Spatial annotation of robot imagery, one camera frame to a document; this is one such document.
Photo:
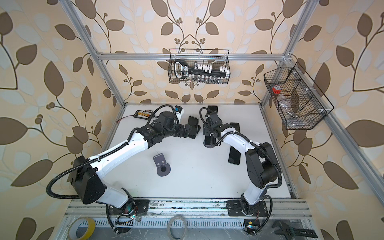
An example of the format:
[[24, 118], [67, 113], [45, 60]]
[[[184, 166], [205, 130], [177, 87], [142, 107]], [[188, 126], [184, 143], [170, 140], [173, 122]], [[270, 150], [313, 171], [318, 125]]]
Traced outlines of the dark round stand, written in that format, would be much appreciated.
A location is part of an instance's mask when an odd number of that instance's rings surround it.
[[158, 154], [154, 156], [153, 160], [156, 165], [157, 175], [159, 177], [165, 177], [170, 174], [171, 166], [167, 163], [163, 154]]

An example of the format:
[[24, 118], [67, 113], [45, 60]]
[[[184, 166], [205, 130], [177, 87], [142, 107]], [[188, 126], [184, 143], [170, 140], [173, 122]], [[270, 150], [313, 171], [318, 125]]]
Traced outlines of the grey round stand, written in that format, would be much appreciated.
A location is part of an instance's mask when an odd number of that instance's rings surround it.
[[203, 142], [204, 146], [208, 149], [212, 149], [214, 146], [212, 145], [209, 145], [209, 144], [206, 144], [205, 142]]

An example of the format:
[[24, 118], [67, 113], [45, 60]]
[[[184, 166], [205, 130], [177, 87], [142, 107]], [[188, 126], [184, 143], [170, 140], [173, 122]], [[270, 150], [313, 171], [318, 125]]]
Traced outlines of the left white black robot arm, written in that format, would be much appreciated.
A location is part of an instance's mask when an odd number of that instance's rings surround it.
[[[147, 124], [134, 128], [129, 137], [120, 144], [90, 158], [76, 158], [72, 168], [60, 173], [48, 183], [48, 196], [55, 199], [80, 199], [85, 205], [98, 202], [122, 210], [133, 205], [133, 197], [126, 189], [114, 188], [104, 183], [103, 178], [124, 161], [161, 143], [164, 138], [188, 137], [191, 127], [180, 123], [184, 109], [175, 106], [171, 107], [170, 111], [160, 113], [165, 107], [166, 105], [163, 105], [154, 110]], [[159, 116], [154, 120], [156, 113], [159, 113]], [[59, 195], [52, 190], [53, 185], [66, 175], [70, 176], [75, 195]]]

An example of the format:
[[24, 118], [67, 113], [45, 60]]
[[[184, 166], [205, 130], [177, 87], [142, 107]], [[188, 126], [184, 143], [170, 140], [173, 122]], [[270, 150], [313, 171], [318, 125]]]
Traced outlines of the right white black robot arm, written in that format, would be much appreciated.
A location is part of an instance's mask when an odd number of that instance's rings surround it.
[[267, 142], [254, 142], [232, 125], [223, 124], [217, 112], [207, 107], [200, 108], [199, 115], [211, 137], [210, 148], [225, 143], [245, 156], [251, 182], [241, 195], [240, 205], [244, 215], [253, 215], [264, 199], [271, 199], [267, 195], [268, 190], [279, 188], [283, 183], [282, 170], [273, 147]]

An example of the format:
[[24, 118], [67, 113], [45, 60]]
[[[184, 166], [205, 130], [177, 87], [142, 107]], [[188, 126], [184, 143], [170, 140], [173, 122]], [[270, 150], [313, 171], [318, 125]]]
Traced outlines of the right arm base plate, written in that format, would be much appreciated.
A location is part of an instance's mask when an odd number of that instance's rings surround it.
[[266, 202], [262, 201], [248, 206], [246, 201], [228, 200], [226, 203], [230, 217], [266, 217], [268, 215]]

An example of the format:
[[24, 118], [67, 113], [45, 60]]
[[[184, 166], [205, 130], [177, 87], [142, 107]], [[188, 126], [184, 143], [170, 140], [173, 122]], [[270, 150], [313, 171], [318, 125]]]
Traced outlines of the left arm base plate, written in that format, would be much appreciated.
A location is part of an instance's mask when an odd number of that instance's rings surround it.
[[109, 214], [113, 216], [133, 216], [145, 215], [149, 210], [150, 200], [148, 199], [134, 199], [121, 208], [114, 206], [109, 207]]

